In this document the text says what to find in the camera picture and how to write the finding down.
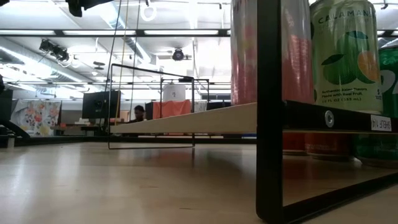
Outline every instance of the fruit illustration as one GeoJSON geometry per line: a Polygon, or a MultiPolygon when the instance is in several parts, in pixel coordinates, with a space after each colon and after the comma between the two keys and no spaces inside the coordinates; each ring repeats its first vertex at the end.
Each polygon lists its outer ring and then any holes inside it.
{"type": "Polygon", "coordinates": [[[346,32],[336,43],[337,52],[347,56],[356,56],[362,52],[369,50],[368,36],[361,31],[346,32]]]}
{"type": "Polygon", "coordinates": [[[363,83],[372,84],[379,80],[380,71],[373,52],[364,51],[358,55],[358,67],[360,73],[357,73],[358,80],[363,83]]]}
{"type": "Polygon", "coordinates": [[[323,61],[323,76],[334,85],[344,85],[353,82],[359,72],[356,64],[349,63],[350,58],[343,54],[334,54],[323,61]]]}

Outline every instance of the ceiling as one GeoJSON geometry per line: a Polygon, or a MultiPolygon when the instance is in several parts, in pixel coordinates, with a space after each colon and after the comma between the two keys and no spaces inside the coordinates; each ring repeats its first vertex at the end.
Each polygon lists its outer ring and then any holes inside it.
{"type": "MultiPolygon", "coordinates": [[[[146,7],[144,0],[122,0],[83,11],[83,17],[73,17],[64,0],[11,0],[10,3],[0,7],[0,17],[7,18],[0,20],[0,27],[37,30],[110,30],[114,29],[120,5],[119,21],[122,21],[122,26],[118,22],[120,29],[230,29],[230,2],[231,0],[151,0],[150,7],[146,7]]],[[[375,3],[377,28],[398,29],[398,7],[390,5],[387,9],[381,9],[382,5],[379,3],[382,1],[371,2],[375,3]]],[[[398,4],[398,0],[388,2],[398,4]]],[[[231,76],[229,37],[126,37],[125,39],[120,37],[0,37],[0,47],[10,45],[14,46],[13,50],[20,55],[30,57],[36,62],[40,60],[52,70],[59,71],[58,74],[61,74],[63,79],[59,79],[58,76],[56,82],[76,82],[77,80],[103,82],[108,73],[110,58],[111,63],[123,63],[156,71],[163,70],[179,75],[194,75],[197,78],[208,78],[211,82],[229,82],[231,76]],[[43,39],[66,48],[71,59],[65,63],[58,63],[53,56],[43,53],[39,50],[43,39]],[[136,41],[138,49],[131,47],[132,45],[128,44],[130,41],[136,41]],[[189,55],[189,60],[179,62],[172,60],[171,55],[176,48],[181,48],[185,55],[189,55]],[[104,70],[95,70],[97,65],[93,62],[104,63],[101,66],[104,70]]],[[[122,82],[131,82],[133,74],[136,76],[135,82],[159,82],[160,80],[158,74],[130,69],[115,68],[113,74],[116,76],[114,78],[116,81],[122,82]]],[[[97,88],[103,90],[104,86],[98,85],[97,88]]],[[[144,85],[144,88],[151,91],[154,87],[144,85]]]]}

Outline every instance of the person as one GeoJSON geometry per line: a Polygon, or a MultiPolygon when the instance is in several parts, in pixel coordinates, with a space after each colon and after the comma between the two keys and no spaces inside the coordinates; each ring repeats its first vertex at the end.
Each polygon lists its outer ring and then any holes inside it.
{"type": "MultiPolygon", "coordinates": [[[[134,114],[136,115],[136,118],[132,121],[129,122],[131,123],[136,123],[136,122],[141,122],[145,120],[145,109],[143,106],[138,105],[134,108],[134,114]]],[[[122,134],[122,137],[138,137],[137,133],[124,133],[122,134]]]]}
{"type": "Polygon", "coordinates": [[[136,115],[136,118],[129,123],[136,123],[136,122],[141,122],[144,121],[144,115],[145,115],[145,109],[143,106],[138,105],[134,108],[134,114],[136,115]]]}

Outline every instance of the black cable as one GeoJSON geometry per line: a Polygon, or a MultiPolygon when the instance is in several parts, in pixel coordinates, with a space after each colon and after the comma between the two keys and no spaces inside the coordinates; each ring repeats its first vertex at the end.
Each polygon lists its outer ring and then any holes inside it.
{"type": "MultiPolygon", "coordinates": [[[[136,24],[136,29],[138,29],[138,25],[139,25],[139,16],[140,16],[140,11],[141,11],[141,0],[139,0],[138,2],[138,13],[137,13],[137,24],[136,24]]],[[[133,59],[133,65],[134,67],[136,66],[136,55],[137,55],[137,38],[134,41],[134,59],[133,59]]],[[[134,89],[134,76],[135,76],[135,72],[136,70],[134,69],[132,71],[132,85],[131,85],[131,102],[130,102],[130,116],[131,116],[131,106],[132,106],[132,95],[133,95],[133,89],[134,89]]],[[[112,77],[113,77],[113,72],[111,72],[111,86],[110,86],[110,91],[109,91],[109,102],[108,102],[108,149],[111,149],[111,123],[109,122],[111,120],[111,90],[112,90],[112,77]]]]}
{"type": "Polygon", "coordinates": [[[45,58],[45,56],[47,56],[49,53],[50,52],[45,53],[45,55],[43,55],[43,57],[37,63],[40,63],[43,60],[43,58],[45,58]]]}
{"type": "MultiPolygon", "coordinates": [[[[105,102],[105,94],[106,94],[106,89],[108,87],[108,82],[109,82],[109,70],[111,68],[111,62],[112,62],[112,54],[113,54],[113,47],[114,47],[114,41],[116,39],[116,33],[118,31],[118,25],[119,25],[119,18],[120,18],[120,10],[122,8],[122,1],[119,3],[119,11],[118,11],[118,16],[116,18],[116,25],[114,28],[114,34],[113,34],[113,40],[112,40],[112,46],[111,46],[111,51],[110,51],[110,56],[109,56],[109,63],[108,63],[108,72],[106,74],[106,81],[105,81],[105,89],[104,89],[104,94],[103,94],[103,99],[102,99],[102,104],[101,104],[101,115],[103,114],[104,110],[104,102],[105,102]]],[[[102,116],[99,119],[99,128],[101,129],[101,122],[102,122],[102,116]]]]}

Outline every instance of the black metal shelf frame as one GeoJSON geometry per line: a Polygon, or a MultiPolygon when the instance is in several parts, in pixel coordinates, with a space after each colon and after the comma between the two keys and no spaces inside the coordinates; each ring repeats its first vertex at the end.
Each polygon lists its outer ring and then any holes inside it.
{"type": "MultiPolygon", "coordinates": [[[[371,115],[293,101],[282,102],[281,0],[257,1],[256,212],[269,224],[304,220],[398,183],[398,173],[283,205],[282,132],[375,133],[371,115]]],[[[391,118],[398,133],[398,119],[391,118]]]]}
{"type": "Polygon", "coordinates": [[[0,29],[0,37],[230,37],[230,29],[0,29]]]}
{"type": "MultiPolygon", "coordinates": [[[[126,68],[126,69],[133,69],[133,70],[139,70],[142,72],[151,72],[151,73],[157,73],[161,76],[160,78],[160,118],[162,118],[162,91],[163,91],[163,82],[166,80],[175,80],[175,79],[163,79],[162,75],[170,75],[173,77],[179,77],[178,81],[179,82],[190,82],[192,85],[192,105],[191,105],[191,113],[195,112],[195,82],[200,82],[200,81],[206,81],[207,85],[208,85],[208,95],[210,94],[209,91],[209,87],[210,87],[210,82],[209,79],[195,79],[193,77],[188,77],[188,76],[184,76],[184,75],[176,75],[176,74],[172,74],[172,73],[167,73],[167,72],[157,72],[157,71],[153,71],[153,70],[148,70],[148,69],[144,69],[144,68],[137,68],[137,67],[133,67],[133,66],[128,66],[128,65],[121,65],[121,64],[117,64],[117,63],[112,63],[111,64],[111,78],[109,79],[109,91],[112,91],[112,84],[113,84],[113,67],[119,67],[119,68],[126,68]]],[[[134,91],[134,76],[133,76],[133,82],[131,83],[132,88],[131,91],[134,91]]],[[[194,162],[195,160],[195,134],[192,133],[192,145],[191,146],[181,146],[181,147],[111,147],[111,126],[110,126],[110,113],[111,113],[111,94],[109,94],[109,106],[108,106],[108,149],[115,149],[115,150],[121,150],[121,149],[176,149],[176,148],[192,148],[192,160],[194,162]]]]}

